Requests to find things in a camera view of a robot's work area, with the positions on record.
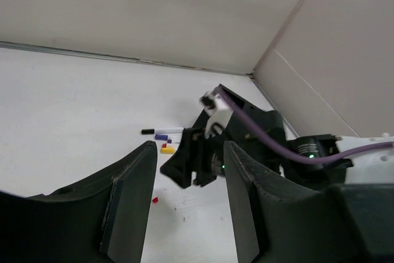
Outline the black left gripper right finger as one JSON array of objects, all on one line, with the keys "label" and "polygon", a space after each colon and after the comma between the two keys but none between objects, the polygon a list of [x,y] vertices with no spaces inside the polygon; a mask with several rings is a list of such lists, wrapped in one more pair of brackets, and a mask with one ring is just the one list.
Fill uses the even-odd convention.
[{"label": "black left gripper right finger", "polygon": [[224,145],[239,262],[392,262],[393,185],[314,191]]}]

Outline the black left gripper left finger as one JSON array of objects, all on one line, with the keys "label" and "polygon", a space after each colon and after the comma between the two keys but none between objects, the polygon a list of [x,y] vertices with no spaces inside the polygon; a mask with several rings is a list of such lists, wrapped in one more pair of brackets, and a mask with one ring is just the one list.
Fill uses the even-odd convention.
[{"label": "black left gripper left finger", "polygon": [[49,195],[1,193],[2,262],[140,262],[157,165],[147,141]]}]

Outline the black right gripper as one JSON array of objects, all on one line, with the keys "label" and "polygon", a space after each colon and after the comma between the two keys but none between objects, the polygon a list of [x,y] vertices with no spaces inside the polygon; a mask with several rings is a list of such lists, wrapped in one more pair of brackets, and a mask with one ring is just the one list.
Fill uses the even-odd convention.
[{"label": "black right gripper", "polygon": [[235,116],[231,117],[224,132],[206,139],[203,128],[208,115],[202,112],[191,128],[183,131],[177,151],[160,167],[160,173],[170,178],[181,188],[191,185],[203,187],[225,175],[223,145],[233,141],[251,158],[278,172],[279,165],[286,160],[263,144]]}]

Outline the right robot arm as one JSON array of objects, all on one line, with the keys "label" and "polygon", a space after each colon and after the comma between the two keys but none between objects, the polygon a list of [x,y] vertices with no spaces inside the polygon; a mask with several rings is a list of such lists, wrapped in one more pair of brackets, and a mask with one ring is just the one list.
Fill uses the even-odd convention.
[{"label": "right robot arm", "polygon": [[246,113],[268,136],[291,152],[308,160],[330,156],[336,160],[321,164],[290,160],[261,142],[255,132],[248,131],[235,117],[226,128],[205,138],[203,124],[207,116],[200,115],[193,127],[183,131],[177,151],[161,166],[161,174],[181,188],[210,184],[218,176],[226,175],[224,143],[233,141],[268,169],[310,189],[321,190],[331,184],[392,181],[392,137],[362,139],[321,134],[288,140],[283,119],[277,111],[249,107]]}]

